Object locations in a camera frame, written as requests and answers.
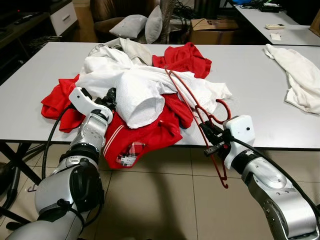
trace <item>brown chair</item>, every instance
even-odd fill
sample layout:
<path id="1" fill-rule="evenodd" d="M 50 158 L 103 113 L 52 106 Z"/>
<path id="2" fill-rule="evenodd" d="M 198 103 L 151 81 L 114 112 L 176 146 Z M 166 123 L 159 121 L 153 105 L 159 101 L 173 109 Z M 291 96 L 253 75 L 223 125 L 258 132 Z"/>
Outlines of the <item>brown chair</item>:
<path id="1" fill-rule="evenodd" d="M 99 42 L 105 43 L 116 36 L 109 31 L 125 17 L 140 14 L 148 17 L 156 7 L 158 0 L 90 0 L 90 9 L 94 21 L 94 30 Z M 169 23 L 176 0 L 161 0 L 162 31 L 157 43 L 166 44 L 169 35 Z M 145 43 L 141 33 L 135 40 Z"/>

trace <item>table leg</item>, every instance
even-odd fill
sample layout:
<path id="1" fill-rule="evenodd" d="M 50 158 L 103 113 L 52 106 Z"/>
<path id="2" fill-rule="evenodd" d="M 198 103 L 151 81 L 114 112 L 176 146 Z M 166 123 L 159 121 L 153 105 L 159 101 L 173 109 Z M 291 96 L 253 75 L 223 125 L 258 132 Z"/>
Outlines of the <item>table leg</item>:
<path id="1" fill-rule="evenodd" d="M 5 142 L 0 142 L 0 152 L 2 152 L 16 167 L 18 167 L 36 185 L 39 185 L 41 178 L 23 161 L 23 156 L 28 151 L 31 143 L 22 143 L 15 153 Z"/>
<path id="2" fill-rule="evenodd" d="M 12 211 L 9 211 L 5 208 L 3 208 L 2 206 L 0 206 L 0 214 L 14 220 L 14 221 L 17 221 L 18 223 L 21 223 L 21 224 L 28 224 L 30 223 L 29 220 L 23 218 L 22 216 L 19 216 L 15 213 L 13 213 Z"/>

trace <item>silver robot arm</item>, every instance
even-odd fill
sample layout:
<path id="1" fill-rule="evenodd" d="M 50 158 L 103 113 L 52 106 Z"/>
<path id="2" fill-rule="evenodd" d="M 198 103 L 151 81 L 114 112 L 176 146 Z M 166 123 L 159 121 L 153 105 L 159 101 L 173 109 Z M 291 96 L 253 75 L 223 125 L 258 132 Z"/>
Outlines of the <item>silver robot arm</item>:
<path id="1" fill-rule="evenodd" d="M 99 104 L 91 101 L 85 89 L 76 87 L 70 94 L 72 104 L 86 118 L 57 168 L 38 186 L 35 208 L 39 218 L 18 228 L 7 240 L 77 240 L 90 211 L 102 207 L 98 162 L 115 105 L 115 92 L 108 94 L 109 99 L 96 100 Z"/>
<path id="2" fill-rule="evenodd" d="M 241 175 L 250 194 L 262 207 L 275 240 L 320 239 L 315 213 L 293 183 L 257 151 L 232 140 L 253 145 L 255 132 L 250 116 L 241 115 L 224 122 L 224 131 L 208 124 L 201 127 L 213 144 L 211 150 L 205 151 L 206 155 L 218 151 L 224 165 Z"/>

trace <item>gray pillow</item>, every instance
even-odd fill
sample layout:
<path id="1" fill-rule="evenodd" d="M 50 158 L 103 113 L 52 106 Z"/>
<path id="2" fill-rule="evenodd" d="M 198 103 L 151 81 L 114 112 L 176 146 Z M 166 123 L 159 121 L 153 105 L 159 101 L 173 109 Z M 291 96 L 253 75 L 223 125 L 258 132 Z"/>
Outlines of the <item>gray pillow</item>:
<path id="1" fill-rule="evenodd" d="M 118 38 L 136 39 L 144 29 L 147 18 L 142 15 L 130 15 L 115 25 L 109 32 Z"/>
<path id="2" fill-rule="evenodd" d="M 152 44 L 156 41 L 162 30 L 162 13 L 160 6 L 156 6 L 153 11 L 150 13 L 148 20 L 145 24 L 145 40 L 148 44 Z"/>

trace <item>drawer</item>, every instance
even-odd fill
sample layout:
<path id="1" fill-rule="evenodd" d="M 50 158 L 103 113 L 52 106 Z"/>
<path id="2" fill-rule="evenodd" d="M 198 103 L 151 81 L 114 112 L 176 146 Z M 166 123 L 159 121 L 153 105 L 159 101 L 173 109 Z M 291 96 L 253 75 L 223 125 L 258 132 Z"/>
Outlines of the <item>drawer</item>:
<path id="1" fill-rule="evenodd" d="M 77 21 L 74 4 L 70 2 L 69 4 L 65 5 L 63 8 L 52 14 L 50 18 L 56 35 L 60 36 L 75 21 Z"/>

